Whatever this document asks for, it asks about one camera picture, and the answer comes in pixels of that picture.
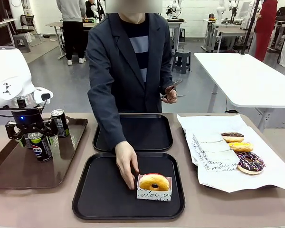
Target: red dress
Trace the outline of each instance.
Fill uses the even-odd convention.
[[[262,4],[261,18],[256,23],[256,53],[255,58],[263,61],[268,43],[276,21],[277,0],[265,0]]]

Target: hand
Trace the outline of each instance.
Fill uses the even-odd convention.
[[[129,189],[134,190],[135,177],[131,173],[131,163],[134,170],[139,173],[137,156],[133,147],[127,142],[123,141],[115,146],[116,164],[119,168],[120,174]]]
[[[166,104],[173,104],[177,102],[177,92],[174,90],[174,87],[171,85],[165,89],[165,93],[167,94],[162,101]]]

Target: gray sweatshirt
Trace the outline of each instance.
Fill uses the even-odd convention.
[[[62,14],[63,21],[82,22],[82,17],[86,14],[85,0],[56,0],[58,8]]]

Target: shoe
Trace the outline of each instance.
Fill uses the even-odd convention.
[[[86,58],[79,58],[79,63],[84,63],[84,62],[86,62]]]

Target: empty black tray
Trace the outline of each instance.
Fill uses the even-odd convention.
[[[168,119],[159,114],[121,114],[120,122],[127,141],[137,152],[163,152],[173,144]],[[93,139],[95,149],[108,152],[105,137],[99,126]]]
[[[140,174],[154,172],[172,177],[170,202],[137,199],[136,190],[129,190],[123,181],[115,155],[98,153],[85,164],[72,203],[75,215],[86,220],[173,219],[179,216],[184,210],[185,198],[176,160],[161,152],[137,153],[137,156]]]

